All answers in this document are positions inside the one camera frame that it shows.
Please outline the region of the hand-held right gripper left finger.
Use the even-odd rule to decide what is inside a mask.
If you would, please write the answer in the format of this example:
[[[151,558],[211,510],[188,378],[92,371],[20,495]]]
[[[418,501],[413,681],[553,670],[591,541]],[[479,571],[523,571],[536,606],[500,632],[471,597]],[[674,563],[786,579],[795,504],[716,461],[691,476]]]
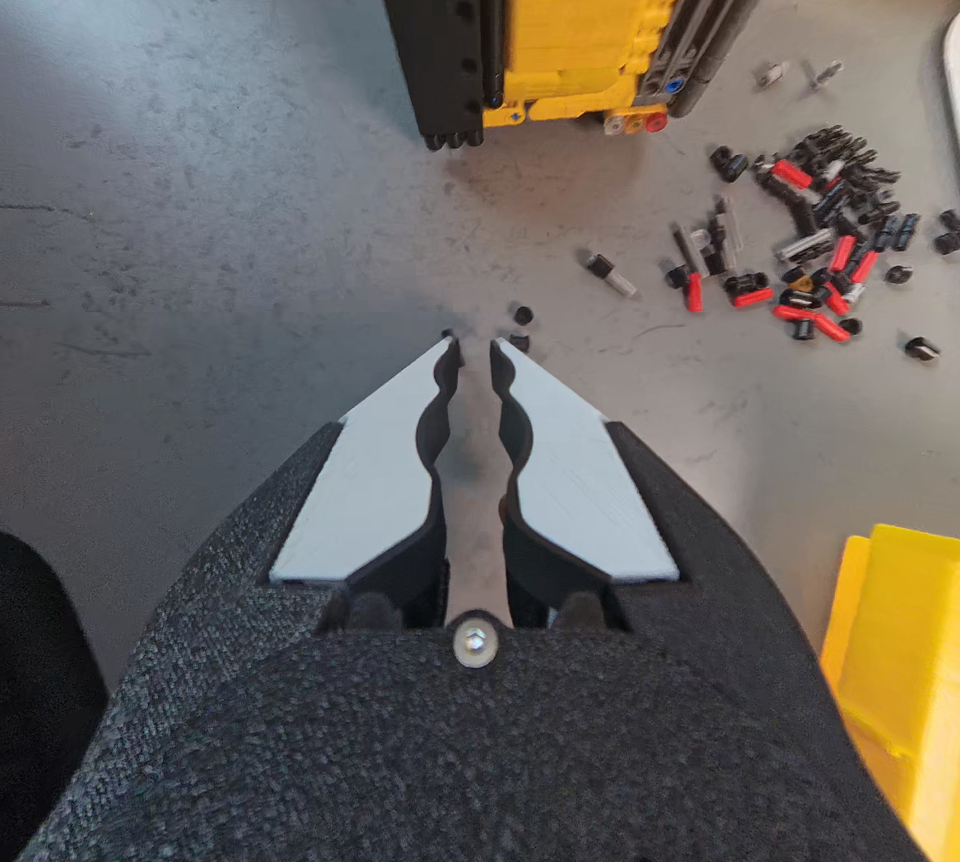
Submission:
[[[343,415],[269,567],[272,585],[377,595],[406,628],[447,615],[448,529],[437,460],[450,439],[461,346],[441,336]]]

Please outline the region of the yellow storage bin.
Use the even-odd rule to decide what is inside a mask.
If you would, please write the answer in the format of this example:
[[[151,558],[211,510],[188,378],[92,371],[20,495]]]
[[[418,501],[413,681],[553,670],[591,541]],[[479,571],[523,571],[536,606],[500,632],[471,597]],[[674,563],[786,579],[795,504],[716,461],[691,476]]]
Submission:
[[[822,673],[930,860],[959,859],[959,541],[887,524],[846,545]]]

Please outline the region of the yellow lego vehicle model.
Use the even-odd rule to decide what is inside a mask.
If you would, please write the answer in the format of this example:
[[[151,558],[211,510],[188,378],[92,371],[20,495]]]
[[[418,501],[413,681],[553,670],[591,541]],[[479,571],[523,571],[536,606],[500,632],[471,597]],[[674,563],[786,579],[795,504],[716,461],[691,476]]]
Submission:
[[[702,98],[760,0],[383,0],[431,151],[597,118],[656,133]]]

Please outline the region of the pile of small lego pins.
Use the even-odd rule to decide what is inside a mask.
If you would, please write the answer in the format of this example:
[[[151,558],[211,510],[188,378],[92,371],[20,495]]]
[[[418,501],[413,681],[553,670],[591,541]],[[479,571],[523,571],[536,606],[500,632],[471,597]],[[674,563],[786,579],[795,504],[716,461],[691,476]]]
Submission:
[[[702,224],[671,225],[677,264],[661,267],[666,286],[690,315],[704,313],[705,291],[714,283],[737,311],[768,309],[793,340],[856,338],[863,322],[854,311],[872,277],[901,288],[914,276],[895,255],[908,252],[922,225],[921,215],[903,212],[895,198],[901,174],[877,158],[866,138],[840,124],[811,132],[785,154],[751,161],[715,148],[709,163],[718,179],[731,186],[750,174],[786,210],[794,236],[773,248],[771,273],[743,266],[734,204],[721,192]]]

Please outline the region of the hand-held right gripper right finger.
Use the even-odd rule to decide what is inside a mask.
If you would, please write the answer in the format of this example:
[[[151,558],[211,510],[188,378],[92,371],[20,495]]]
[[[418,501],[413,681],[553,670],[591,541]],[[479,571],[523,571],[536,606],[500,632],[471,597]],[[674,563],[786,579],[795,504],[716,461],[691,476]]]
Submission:
[[[510,620],[548,628],[571,596],[624,627],[615,590],[674,583],[681,570],[603,412],[504,338],[489,345],[510,461],[502,550]]]

